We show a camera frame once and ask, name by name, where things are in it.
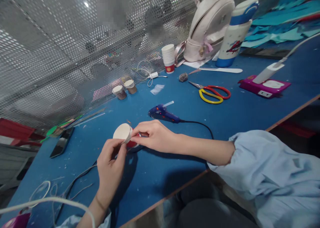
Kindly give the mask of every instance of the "backpack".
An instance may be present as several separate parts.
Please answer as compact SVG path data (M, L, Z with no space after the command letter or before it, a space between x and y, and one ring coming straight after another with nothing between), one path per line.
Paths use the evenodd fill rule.
M195 3L197 11L189 37L176 48L176 57L183 52L178 53L179 49L184 49L184 59L188 62L203 60L219 51L235 8L233 0L195 0Z

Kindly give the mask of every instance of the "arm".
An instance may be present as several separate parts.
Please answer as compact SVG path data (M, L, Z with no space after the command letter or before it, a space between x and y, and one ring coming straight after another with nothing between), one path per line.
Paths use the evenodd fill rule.
M175 134L158 120L140 123L131 140L160 152L196 156L218 166L228 164L235 151L233 142Z
M140 123L132 135L138 132L145 136L131 138L138 144L209 161L211 170L252 201L260 227L320 227L317 157L291 150L266 131L237 133L228 142L212 141L177 135L151 121Z
M107 140L97 160L100 184L89 206L97 226L102 223L123 176L127 149L126 144L121 145L122 142L119 139ZM117 151L118 157L114 160L113 156ZM85 213L77 228L91 227L91 223L90 215Z

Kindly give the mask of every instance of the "light blue shirt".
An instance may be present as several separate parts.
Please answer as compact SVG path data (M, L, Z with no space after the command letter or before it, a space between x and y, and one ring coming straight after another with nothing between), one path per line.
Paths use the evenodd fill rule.
M230 164L208 166L253 203L260 227L320 227L320 159L291 150L266 131L237 133L229 140L236 148ZM80 218L67 221L60 228L76 227ZM110 214L99 228L109 227Z

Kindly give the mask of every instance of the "white water bottle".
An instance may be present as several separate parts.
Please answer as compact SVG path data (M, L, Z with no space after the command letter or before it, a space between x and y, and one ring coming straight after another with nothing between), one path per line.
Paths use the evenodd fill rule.
M252 24L252 16L257 11L259 0L247 0L238 4L232 12L230 24L223 38L217 67L229 67L238 55L240 47Z

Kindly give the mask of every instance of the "red and yellow scissors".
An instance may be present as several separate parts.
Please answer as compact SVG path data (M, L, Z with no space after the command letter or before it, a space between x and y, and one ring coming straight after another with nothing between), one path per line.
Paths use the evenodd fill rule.
M210 104L220 104L220 103L223 102L224 99L229 99L229 98L231 97L230 91L227 90L227 89L224 88L224 87L215 86L215 85L203 86L203 85L199 85L199 84L196 84L196 83L190 82L190 81L189 81L189 83L199 89L199 94L200 94L201 99L202 99L203 101L207 102L207 103L210 103ZM217 88L217 89L221 89L221 90L225 91L228 96L222 96L222 95L219 94L217 91L215 91L213 88ZM211 96L211 97L217 98L219 101L211 101L211 100L208 100L208 99L206 99L206 98L203 96L202 93L205 93L206 95L209 95L209 96Z

